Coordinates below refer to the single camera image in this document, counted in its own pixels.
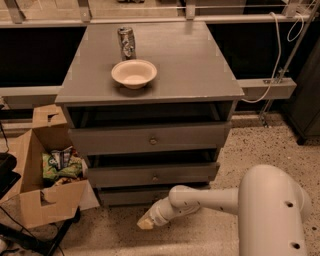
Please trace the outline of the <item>white gripper with foam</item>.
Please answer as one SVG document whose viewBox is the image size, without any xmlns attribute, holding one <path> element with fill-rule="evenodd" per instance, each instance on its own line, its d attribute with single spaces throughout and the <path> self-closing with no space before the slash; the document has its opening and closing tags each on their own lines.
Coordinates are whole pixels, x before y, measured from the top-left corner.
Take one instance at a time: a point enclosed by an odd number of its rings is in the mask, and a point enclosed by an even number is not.
<svg viewBox="0 0 320 256">
<path fill-rule="evenodd" d="M 164 226 L 177 217 L 195 213 L 199 206 L 174 206 L 168 197 L 158 200 L 151 208 L 138 220 L 137 226 L 142 230 L 151 230 L 155 226 Z"/>
</svg>

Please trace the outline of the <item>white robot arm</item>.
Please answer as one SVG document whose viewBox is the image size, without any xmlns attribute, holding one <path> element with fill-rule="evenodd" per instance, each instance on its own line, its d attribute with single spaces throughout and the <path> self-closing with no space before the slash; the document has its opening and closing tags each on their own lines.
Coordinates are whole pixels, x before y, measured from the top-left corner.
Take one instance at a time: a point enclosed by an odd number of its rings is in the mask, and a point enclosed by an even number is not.
<svg viewBox="0 0 320 256">
<path fill-rule="evenodd" d="M 139 219 L 143 230 L 208 208 L 238 217 L 239 256 L 307 256 L 303 222 L 311 214 L 308 193 L 271 165 L 250 168 L 237 188 L 173 187 Z"/>
</svg>

